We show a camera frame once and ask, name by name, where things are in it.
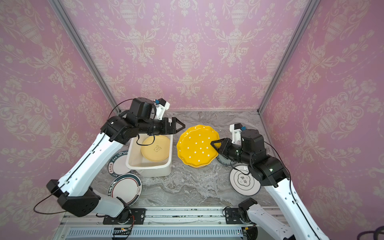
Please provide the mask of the yellow polka dot plate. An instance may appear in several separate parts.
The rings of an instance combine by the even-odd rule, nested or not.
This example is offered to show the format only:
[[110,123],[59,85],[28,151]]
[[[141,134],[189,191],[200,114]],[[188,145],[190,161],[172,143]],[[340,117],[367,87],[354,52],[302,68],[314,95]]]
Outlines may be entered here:
[[180,136],[177,143],[178,157],[187,166],[203,168],[219,155],[211,146],[212,141],[219,139],[219,133],[210,126],[190,127]]

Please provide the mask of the pale yellow bear plate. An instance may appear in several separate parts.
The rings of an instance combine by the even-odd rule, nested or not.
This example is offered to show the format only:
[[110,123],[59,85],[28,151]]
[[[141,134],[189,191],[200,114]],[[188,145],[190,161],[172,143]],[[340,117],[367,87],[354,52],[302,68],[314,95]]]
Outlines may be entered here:
[[141,143],[141,153],[151,162],[161,162],[169,157],[171,141],[166,136],[148,137]]

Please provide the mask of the white plate dark green rim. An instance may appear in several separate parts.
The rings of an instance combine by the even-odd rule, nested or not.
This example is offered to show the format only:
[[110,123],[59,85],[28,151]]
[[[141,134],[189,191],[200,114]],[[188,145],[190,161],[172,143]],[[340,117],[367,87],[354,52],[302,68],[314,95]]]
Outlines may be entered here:
[[116,153],[108,162],[108,172],[112,177],[119,177],[131,173],[133,170],[127,167],[128,151]]

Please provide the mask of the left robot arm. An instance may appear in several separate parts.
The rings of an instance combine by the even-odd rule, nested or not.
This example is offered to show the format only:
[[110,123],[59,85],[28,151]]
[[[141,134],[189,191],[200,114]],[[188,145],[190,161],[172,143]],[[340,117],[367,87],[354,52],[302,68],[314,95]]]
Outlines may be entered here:
[[175,135],[185,128],[176,117],[165,118],[169,103],[164,99],[134,98],[129,110],[108,118],[87,152],[64,176],[50,180],[47,189],[60,207],[77,217],[95,213],[126,222],[132,215],[121,198],[97,193],[91,183],[113,154],[139,134]]

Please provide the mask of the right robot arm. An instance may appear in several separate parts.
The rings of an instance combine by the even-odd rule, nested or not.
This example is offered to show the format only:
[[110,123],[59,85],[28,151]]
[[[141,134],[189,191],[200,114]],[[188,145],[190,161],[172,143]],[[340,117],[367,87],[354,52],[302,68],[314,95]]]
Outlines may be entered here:
[[245,223],[253,223],[275,240],[327,240],[328,236],[317,225],[298,196],[292,175],[280,158],[267,154],[264,137],[255,129],[240,133],[240,144],[229,138],[212,141],[218,154],[230,161],[245,164],[249,174],[257,180],[278,204],[287,223],[267,213],[254,199],[239,204],[239,214]]

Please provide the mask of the white plastic bin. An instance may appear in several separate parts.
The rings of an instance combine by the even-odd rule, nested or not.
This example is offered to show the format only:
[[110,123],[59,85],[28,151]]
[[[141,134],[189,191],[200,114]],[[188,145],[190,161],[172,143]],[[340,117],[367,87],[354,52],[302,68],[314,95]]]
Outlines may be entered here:
[[151,162],[143,157],[141,153],[141,143],[149,136],[139,134],[138,137],[131,139],[126,165],[131,170],[135,170],[142,177],[165,177],[171,174],[172,171],[172,153],[173,153],[173,136],[165,135],[171,141],[169,157],[161,162]]

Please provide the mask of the small blue patterned plate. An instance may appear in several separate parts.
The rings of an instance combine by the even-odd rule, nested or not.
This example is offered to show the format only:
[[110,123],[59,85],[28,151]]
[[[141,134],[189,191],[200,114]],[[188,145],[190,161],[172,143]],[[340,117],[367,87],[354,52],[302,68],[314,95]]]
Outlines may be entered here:
[[216,159],[218,160],[218,162],[224,166],[227,166],[227,167],[230,167],[230,166],[234,166],[237,162],[235,161],[232,161],[226,157],[224,157],[223,155],[218,155],[216,157]]

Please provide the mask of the white plate blue rim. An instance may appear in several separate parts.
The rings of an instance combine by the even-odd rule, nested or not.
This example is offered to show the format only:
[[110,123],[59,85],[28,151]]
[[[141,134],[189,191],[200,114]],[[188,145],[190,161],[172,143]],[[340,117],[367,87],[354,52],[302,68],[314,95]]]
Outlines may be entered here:
[[246,165],[238,165],[231,170],[230,183],[237,193],[247,197],[256,195],[261,189],[260,182],[251,175]]

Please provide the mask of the white plate green red rim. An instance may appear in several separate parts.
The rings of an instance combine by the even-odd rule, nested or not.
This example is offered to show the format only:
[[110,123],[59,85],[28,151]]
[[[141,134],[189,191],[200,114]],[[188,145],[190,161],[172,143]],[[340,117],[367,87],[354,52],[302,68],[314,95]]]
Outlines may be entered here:
[[135,174],[124,174],[117,177],[110,185],[107,195],[121,198],[127,205],[133,205],[142,192],[142,181]]

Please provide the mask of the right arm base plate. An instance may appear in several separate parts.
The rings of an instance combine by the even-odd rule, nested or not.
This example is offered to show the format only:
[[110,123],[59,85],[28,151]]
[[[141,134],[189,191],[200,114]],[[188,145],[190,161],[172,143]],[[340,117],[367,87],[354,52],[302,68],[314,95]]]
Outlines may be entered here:
[[248,213],[242,208],[224,207],[223,216],[227,225],[254,224]]

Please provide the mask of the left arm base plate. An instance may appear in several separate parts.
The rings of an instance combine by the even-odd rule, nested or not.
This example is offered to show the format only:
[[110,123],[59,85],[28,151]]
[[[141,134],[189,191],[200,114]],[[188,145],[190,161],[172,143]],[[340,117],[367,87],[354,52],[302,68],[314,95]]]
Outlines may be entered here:
[[123,211],[116,218],[110,216],[104,217],[104,225],[142,225],[146,217],[145,208],[131,208],[129,211]]

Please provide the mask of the right aluminium corner post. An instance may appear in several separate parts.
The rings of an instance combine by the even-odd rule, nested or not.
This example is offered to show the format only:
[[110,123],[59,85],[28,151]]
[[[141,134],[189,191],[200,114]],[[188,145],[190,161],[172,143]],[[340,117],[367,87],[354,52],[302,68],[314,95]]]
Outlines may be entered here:
[[276,72],[272,77],[271,83],[267,88],[265,96],[263,97],[260,107],[258,108],[259,115],[262,115],[263,112],[266,110],[268,102],[271,99],[273,92],[278,85],[278,82],[281,76],[283,75],[291,57],[295,53],[295,50],[320,2],[321,2],[320,0],[310,0],[308,1],[308,4],[304,8],[303,15],[301,16],[298,22],[298,25],[292,34],[292,37],[291,37],[291,40],[289,41],[287,49],[283,54],[283,57],[276,69]]

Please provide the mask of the aluminium corner post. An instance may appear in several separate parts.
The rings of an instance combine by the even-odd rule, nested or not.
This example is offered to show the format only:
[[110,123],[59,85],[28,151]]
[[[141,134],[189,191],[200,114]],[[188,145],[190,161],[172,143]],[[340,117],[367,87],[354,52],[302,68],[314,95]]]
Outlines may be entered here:
[[291,40],[289,41],[287,49],[283,54],[283,57],[276,69],[276,72],[272,77],[271,83],[267,88],[265,96],[263,97],[260,107],[258,108],[259,115],[262,115],[263,112],[266,110],[268,102],[271,99],[273,92],[278,85],[278,82],[281,76],[283,75],[291,57],[295,53],[295,50],[320,2],[321,2],[320,0],[310,0],[308,1],[308,4],[304,8],[303,15],[301,16],[298,22],[298,25],[292,34],[292,37],[291,37]]
[[70,39],[72,40],[74,46],[76,47],[79,54],[81,55],[84,63],[87,65],[89,71],[91,72],[92,76],[94,77],[97,84],[99,85],[107,101],[112,107],[116,107],[118,103],[116,102],[115,98],[112,95],[112,92],[110,91],[107,83],[105,82],[102,76],[102,72],[98,69],[95,61],[92,59],[90,51],[88,50],[84,41],[82,40],[79,31],[77,30],[74,23],[70,19],[70,16],[65,10],[64,4],[62,4],[61,1],[57,1],[57,0],[49,0],[48,2],[53,8],[53,11],[56,13],[58,19],[60,20],[61,24],[63,25]]

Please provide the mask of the left aluminium corner post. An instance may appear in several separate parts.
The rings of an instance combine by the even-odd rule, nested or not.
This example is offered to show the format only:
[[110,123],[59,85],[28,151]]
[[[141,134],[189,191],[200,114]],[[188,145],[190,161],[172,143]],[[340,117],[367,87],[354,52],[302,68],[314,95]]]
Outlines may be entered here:
[[88,50],[84,41],[82,40],[79,31],[77,30],[74,23],[70,19],[70,16],[65,10],[64,4],[62,4],[61,1],[57,1],[57,0],[49,0],[48,2],[53,8],[53,11],[56,13],[58,19],[60,20],[61,24],[63,25],[70,39],[72,40],[74,46],[76,47],[79,54],[81,55],[84,63],[87,65],[89,71],[91,72],[92,76],[94,77],[97,84],[99,85],[107,101],[112,107],[116,107],[118,103],[116,102],[115,98],[112,95],[112,92],[110,91],[107,83],[105,82],[102,76],[102,72],[98,69],[95,61],[92,59],[90,51]]

